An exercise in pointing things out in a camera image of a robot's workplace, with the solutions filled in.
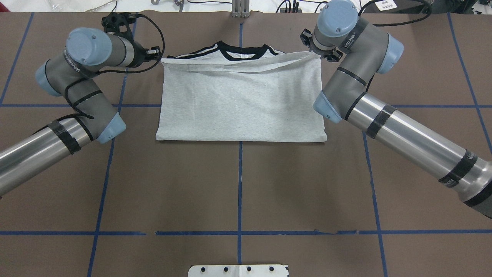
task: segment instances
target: metal arm tube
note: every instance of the metal arm tube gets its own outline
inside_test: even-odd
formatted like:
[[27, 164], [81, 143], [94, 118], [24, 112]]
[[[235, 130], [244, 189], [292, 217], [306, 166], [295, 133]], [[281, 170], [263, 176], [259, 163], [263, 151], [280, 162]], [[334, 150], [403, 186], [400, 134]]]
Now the metal arm tube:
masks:
[[[91, 142], [84, 128], [74, 118], [64, 119], [60, 123], [80, 147]], [[0, 196], [68, 155], [70, 151], [50, 128], [0, 152]]]
[[[106, 142], [125, 128], [117, 110], [92, 80], [96, 76], [94, 72], [105, 66], [138, 66], [142, 63], [143, 53], [135, 53], [127, 39], [96, 29], [79, 28], [72, 31], [71, 36], [67, 40], [67, 49], [41, 66], [36, 72], [36, 79], [51, 95], [65, 96], [78, 109], [94, 117], [77, 116], [60, 121], [66, 129], [68, 140], [75, 139], [80, 149], [93, 139]], [[98, 42], [97, 47], [89, 51], [88, 45], [93, 39], [103, 42]], [[108, 54], [100, 56], [101, 49]], [[79, 62], [75, 62], [69, 52]], [[92, 61], [94, 65], [84, 65], [84, 61]], [[59, 135], [47, 127], [0, 152], [0, 196], [74, 153], [69, 149], [68, 142]]]
[[[491, 163], [398, 110], [394, 110], [387, 120], [381, 120], [381, 114], [387, 107], [386, 103], [366, 94], [354, 106], [348, 122], [455, 190], [465, 204], [492, 217], [492, 197], [489, 192], [492, 189]], [[371, 131], [375, 122], [379, 122], [376, 133]]]
[[347, 54], [316, 100], [316, 111], [334, 122], [344, 118], [492, 217], [490, 162], [364, 92], [371, 76], [389, 71], [398, 61], [400, 42], [358, 17], [348, 0], [332, 0], [323, 8], [310, 40], [305, 44], [315, 53], [324, 55], [336, 46]]

